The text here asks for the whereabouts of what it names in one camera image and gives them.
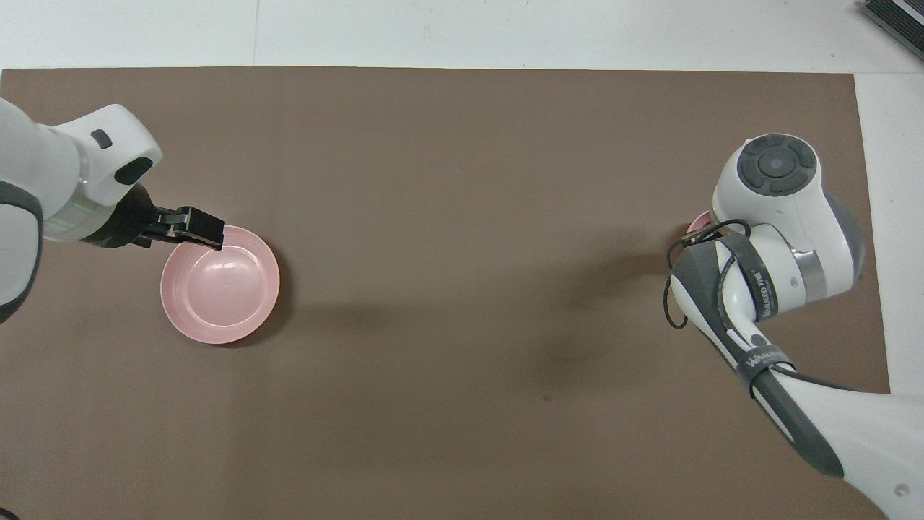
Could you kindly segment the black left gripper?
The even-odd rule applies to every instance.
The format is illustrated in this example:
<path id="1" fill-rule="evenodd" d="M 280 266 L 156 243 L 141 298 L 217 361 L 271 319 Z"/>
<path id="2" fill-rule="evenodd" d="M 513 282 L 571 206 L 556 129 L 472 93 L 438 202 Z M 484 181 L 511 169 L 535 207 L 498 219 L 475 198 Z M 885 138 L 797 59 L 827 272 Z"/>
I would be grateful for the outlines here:
<path id="1" fill-rule="evenodd" d="M 135 184 L 115 206 L 108 220 L 82 242 L 103 249 L 139 246 L 149 249 L 152 241 L 193 243 L 214 251 L 224 245 L 225 222 L 195 207 L 155 207 L 148 191 Z"/>

